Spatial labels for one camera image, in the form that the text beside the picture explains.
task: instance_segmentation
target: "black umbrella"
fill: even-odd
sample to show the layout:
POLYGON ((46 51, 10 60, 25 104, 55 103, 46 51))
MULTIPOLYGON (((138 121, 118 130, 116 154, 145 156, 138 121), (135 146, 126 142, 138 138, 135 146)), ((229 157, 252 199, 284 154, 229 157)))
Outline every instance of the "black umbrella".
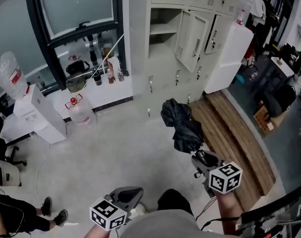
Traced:
POLYGON ((161 117, 167 127, 174 127, 175 149, 185 153, 197 151, 202 145, 203 131, 201 123, 191 119, 191 108, 179 104, 175 99, 164 102, 161 117))

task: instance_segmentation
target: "concrete floor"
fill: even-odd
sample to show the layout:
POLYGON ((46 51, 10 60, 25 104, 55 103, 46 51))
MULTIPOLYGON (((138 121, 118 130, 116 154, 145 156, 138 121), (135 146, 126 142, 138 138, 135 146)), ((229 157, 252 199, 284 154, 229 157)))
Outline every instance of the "concrete floor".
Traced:
MULTIPOLYGON (((19 167, 22 187, 5 187, 6 194, 36 207, 41 207, 45 197, 50 196, 53 217, 65 208, 68 222, 78 223, 56 227, 49 233, 35 231, 33 238, 84 237, 93 226, 89 206, 122 186, 144 188, 142 202, 150 211, 156 210, 158 198, 169 188, 177 189, 189 200, 195 216, 203 210, 210 198, 203 181, 193 176, 190 156, 174 149, 173 128, 167 128, 161 118, 142 122, 133 102, 98 112, 97 116, 98 123, 91 129, 76 129, 72 122, 68 123, 68 140, 50 147, 37 135, 17 143, 20 150, 15 159, 26 159, 28 166, 19 167), (35 202, 36 175, 47 151, 35 202)), ((215 203, 199 218, 198 225, 218 217, 215 203)), ((208 228, 222 233, 221 223, 213 222, 208 228)))

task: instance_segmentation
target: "backpack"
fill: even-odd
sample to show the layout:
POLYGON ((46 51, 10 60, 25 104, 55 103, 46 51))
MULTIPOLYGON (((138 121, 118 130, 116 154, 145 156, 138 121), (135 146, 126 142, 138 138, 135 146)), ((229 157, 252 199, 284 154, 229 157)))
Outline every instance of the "backpack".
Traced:
POLYGON ((295 88, 285 84, 274 93, 274 97, 278 101, 282 112, 284 112, 296 100, 297 96, 295 88))

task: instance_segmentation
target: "wooden step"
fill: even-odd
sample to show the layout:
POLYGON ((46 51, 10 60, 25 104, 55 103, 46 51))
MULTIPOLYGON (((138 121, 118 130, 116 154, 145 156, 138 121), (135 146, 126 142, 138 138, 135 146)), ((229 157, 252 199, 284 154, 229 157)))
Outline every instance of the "wooden step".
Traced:
POLYGON ((241 149, 240 155, 246 158, 247 167, 254 172, 256 183, 260 186, 261 195, 267 195, 275 183, 275 176, 266 156, 262 152, 253 134, 222 92, 206 95, 206 99, 214 108, 214 113, 224 121, 232 133, 236 144, 241 149))
POLYGON ((227 161, 234 161, 243 169, 241 185, 235 190, 242 210, 248 211, 259 200, 261 194, 259 187, 253 177, 253 172, 246 165, 246 159, 239 154, 241 149, 237 147, 228 132, 227 126, 214 113, 213 107, 207 101, 197 101, 190 104, 192 109, 192 118, 201 122, 202 130, 205 136, 204 141, 210 150, 219 154, 227 161))

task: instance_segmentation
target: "sneaker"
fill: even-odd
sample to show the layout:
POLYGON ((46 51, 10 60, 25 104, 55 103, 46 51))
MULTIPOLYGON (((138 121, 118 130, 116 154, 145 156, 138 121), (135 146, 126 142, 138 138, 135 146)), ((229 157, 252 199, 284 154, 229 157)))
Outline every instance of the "sneaker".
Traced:
POLYGON ((60 213, 53 219, 57 226, 63 227, 65 222, 67 221, 68 213, 66 210, 60 211, 60 213))
POLYGON ((51 216, 51 206, 52 206, 52 200, 50 197, 47 197, 41 207, 43 216, 49 216, 49 217, 51 216))

